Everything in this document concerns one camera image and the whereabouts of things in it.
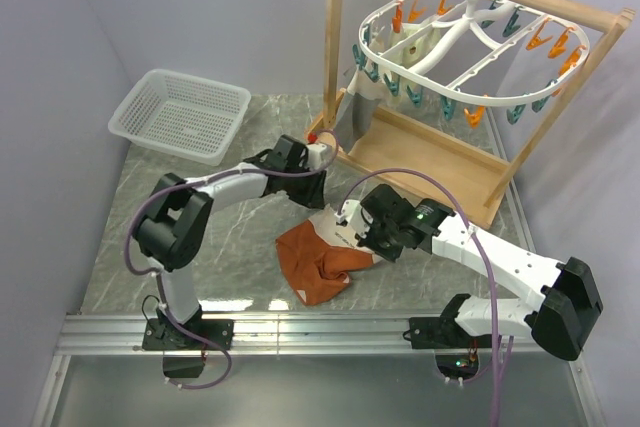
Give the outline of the orange underwear with beige waistband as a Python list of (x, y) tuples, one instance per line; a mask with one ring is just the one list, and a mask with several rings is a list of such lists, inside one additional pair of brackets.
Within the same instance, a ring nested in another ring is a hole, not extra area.
[(338, 225), (330, 206), (280, 235), (275, 246), (284, 278), (306, 306), (331, 300), (351, 285), (352, 272), (381, 261), (356, 245), (355, 231)]

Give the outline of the white oval clip hanger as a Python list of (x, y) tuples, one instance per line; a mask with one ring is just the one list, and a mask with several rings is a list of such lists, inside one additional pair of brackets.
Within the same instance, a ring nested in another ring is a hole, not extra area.
[[(402, 23), (419, 24), (411, 36), (389, 46)], [(419, 62), (405, 68), (388, 57), (431, 28), (441, 39)], [(525, 87), (501, 91), (488, 86), (500, 61), (520, 50), (532, 55), (534, 78)], [(371, 81), (392, 96), (417, 101), (440, 95), (445, 108), (457, 103), (519, 115), (542, 110), (583, 66), (591, 45), (581, 25), (530, 2), (513, 0), (393, 0), (361, 23), (353, 56)]]

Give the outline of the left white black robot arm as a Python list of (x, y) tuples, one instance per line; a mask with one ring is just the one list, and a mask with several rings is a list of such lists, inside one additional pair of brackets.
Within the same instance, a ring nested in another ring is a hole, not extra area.
[(227, 350), (234, 324), (207, 320), (195, 292), (192, 262), (210, 217), (230, 206), (279, 192), (309, 209), (324, 207), (326, 170), (337, 149), (281, 136), (274, 147), (221, 172), (195, 178), (164, 175), (131, 222), (127, 243), (137, 244), (155, 277), (159, 299), (145, 327), (152, 351)]

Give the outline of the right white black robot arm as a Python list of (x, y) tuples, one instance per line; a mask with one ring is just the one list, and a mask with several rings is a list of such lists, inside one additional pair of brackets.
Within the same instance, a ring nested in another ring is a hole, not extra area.
[(450, 207), (426, 198), (412, 204), (391, 186), (379, 185), (362, 200), (344, 203), (339, 221), (357, 244), (396, 261), (406, 249), (453, 260), (494, 278), (513, 293), (491, 302), (455, 295), (437, 318), (413, 317), (415, 349), (488, 348), (491, 333), (530, 338), (547, 353), (576, 360), (603, 310), (590, 267), (571, 257), (561, 262), (522, 249), (474, 224)]

